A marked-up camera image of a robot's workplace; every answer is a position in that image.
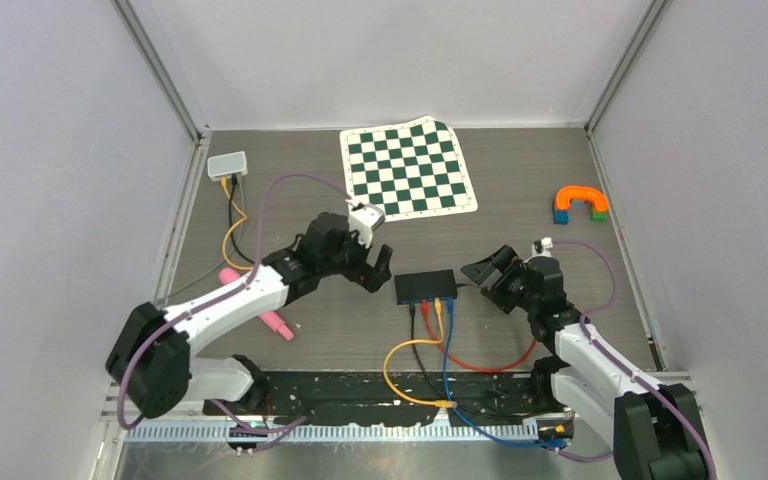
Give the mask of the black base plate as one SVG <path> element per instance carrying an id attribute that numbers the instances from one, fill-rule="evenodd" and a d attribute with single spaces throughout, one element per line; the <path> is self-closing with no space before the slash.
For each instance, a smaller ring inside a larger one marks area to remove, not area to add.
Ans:
<path id="1" fill-rule="evenodd" d="M 572 431 L 571 410 L 561 406 L 541 410 L 529 396 L 528 379 L 525 373 L 448 376 L 458 411 L 479 426 L 515 426 L 536 418 L 543 429 L 560 425 Z M 241 405 L 229 403 L 227 408 L 238 417 L 269 415 L 281 425 L 305 416 L 308 424 L 317 426 L 426 426 L 440 413 L 397 396 L 379 372 L 267 371 L 252 395 L 253 399 Z"/>

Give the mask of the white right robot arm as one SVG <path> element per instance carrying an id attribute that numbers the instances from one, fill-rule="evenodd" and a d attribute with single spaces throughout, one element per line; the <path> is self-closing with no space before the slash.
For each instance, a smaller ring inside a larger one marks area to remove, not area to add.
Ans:
<path id="1" fill-rule="evenodd" d="M 607 342 L 590 321 L 596 310 L 569 300 L 553 245 L 535 242 L 528 258 L 504 245 L 461 269 L 504 313 L 524 310 L 549 351 L 530 373 L 534 403 L 582 417 L 610 446 L 623 479 L 716 478 L 694 393 L 641 370 Z"/>

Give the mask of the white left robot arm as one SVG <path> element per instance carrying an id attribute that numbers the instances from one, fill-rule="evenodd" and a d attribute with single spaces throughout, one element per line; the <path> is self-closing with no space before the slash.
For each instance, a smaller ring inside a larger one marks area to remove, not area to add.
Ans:
<path id="1" fill-rule="evenodd" d="M 378 291 L 391 277 L 393 250 L 382 245 L 367 261 L 374 231 L 385 221 L 374 205 L 346 215 L 323 212 L 292 248 L 266 255 L 249 273 L 199 298 L 160 309 L 150 302 L 129 314 L 106 360 L 119 385 L 117 420 L 128 402 L 140 419 L 154 419 L 181 401 L 229 401 L 240 412 L 258 412 L 267 398 L 258 372 L 242 355 L 206 359 L 199 352 L 224 334 L 266 312 L 315 291 L 322 279 L 339 275 L 366 291 Z"/>

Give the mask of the pink marker pen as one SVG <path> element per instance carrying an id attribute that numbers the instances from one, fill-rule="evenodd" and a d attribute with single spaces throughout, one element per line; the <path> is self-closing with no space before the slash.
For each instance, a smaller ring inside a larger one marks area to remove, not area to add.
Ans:
<path id="1" fill-rule="evenodd" d="M 242 275 L 237 270 L 230 267 L 223 268 L 218 274 L 219 281 L 223 285 L 230 284 L 241 277 Z M 280 335 L 286 341 L 291 341 L 294 338 L 294 332 L 276 311 L 264 312 L 259 315 L 259 318 L 274 333 Z"/>

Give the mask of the green white chessboard mat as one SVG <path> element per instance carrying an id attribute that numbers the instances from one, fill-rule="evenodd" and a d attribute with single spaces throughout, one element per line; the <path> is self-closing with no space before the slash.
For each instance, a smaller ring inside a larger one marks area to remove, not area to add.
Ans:
<path id="1" fill-rule="evenodd" d="M 388 222 L 478 210 L 457 134 L 440 120 L 347 129 L 339 144 L 347 192 Z"/>

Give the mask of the black network switch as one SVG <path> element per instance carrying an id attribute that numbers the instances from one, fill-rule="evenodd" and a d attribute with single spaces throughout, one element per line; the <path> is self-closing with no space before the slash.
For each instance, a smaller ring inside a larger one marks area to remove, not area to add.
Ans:
<path id="1" fill-rule="evenodd" d="M 423 300 L 456 299 L 458 287 L 452 269 L 399 274 L 393 277 L 396 303 L 408 305 Z"/>

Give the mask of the orange arch toy block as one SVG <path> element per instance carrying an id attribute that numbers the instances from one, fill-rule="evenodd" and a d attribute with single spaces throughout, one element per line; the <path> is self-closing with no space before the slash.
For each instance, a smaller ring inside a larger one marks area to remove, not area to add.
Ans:
<path id="1" fill-rule="evenodd" d="M 556 210 L 569 210 L 573 201 L 589 203 L 596 212 L 608 212 L 607 197 L 598 189 L 589 186 L 567 185 L 558 190 L 553 201 Z"/>

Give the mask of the small white grey hub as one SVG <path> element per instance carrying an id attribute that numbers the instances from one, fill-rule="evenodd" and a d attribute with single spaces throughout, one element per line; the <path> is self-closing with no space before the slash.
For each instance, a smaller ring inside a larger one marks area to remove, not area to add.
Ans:
<path id="1" fill-rule="evenodd" d="M 207 159 L 207 175 L 212 181 L 228 176 L 246 176 L 248 160 L 244 151 L 213 155 Z"/>

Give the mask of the blue toy block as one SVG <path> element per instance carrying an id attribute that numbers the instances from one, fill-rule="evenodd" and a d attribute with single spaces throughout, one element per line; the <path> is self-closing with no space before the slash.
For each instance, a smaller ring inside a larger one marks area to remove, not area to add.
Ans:
<path id="1" fill-rule="evenodd" d="M 569 224 L 569 207 L 560 207 L 556 203 L 552 204 L 553 223 L 555 225 Z"/>

